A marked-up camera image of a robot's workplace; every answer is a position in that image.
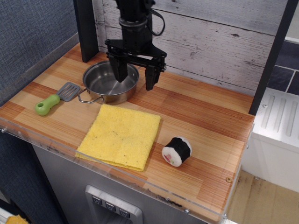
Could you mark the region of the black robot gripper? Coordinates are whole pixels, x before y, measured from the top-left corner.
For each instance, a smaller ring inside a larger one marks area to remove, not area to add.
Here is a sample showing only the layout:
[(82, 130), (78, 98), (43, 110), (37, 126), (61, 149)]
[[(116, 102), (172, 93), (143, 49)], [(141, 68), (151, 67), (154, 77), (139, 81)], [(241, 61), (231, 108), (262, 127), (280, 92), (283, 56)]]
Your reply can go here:
[(160, 72), (165, 71), (167, 54), (152, 43), (152, 20), (129, 22), (120, 20), (122, 38), (107, 39), (107, 57), (115, 79), (121, 83), (128, 76), (127, 64), (146, 67), (146, 90), (150, 91), (158, 82)]

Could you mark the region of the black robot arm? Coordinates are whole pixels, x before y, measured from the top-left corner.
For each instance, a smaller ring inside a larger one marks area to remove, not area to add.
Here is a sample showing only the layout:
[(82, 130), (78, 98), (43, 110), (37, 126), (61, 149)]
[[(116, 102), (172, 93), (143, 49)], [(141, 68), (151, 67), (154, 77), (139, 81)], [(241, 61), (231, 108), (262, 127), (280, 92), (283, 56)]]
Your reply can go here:
[(118, 0), (119, 24), (122, 39), (107, 39), (107, 57), (118, 82), (128, 76), (127, 64), (145, 68), (146, 90), (150, 91), (158, 82), (161, 72), (166, 69), (167, 53), (154, 46), (153, 36), (161, 36), (153, 31), (152, 16), (164, 21), (161, 14), (152, 9), (153, 0)]

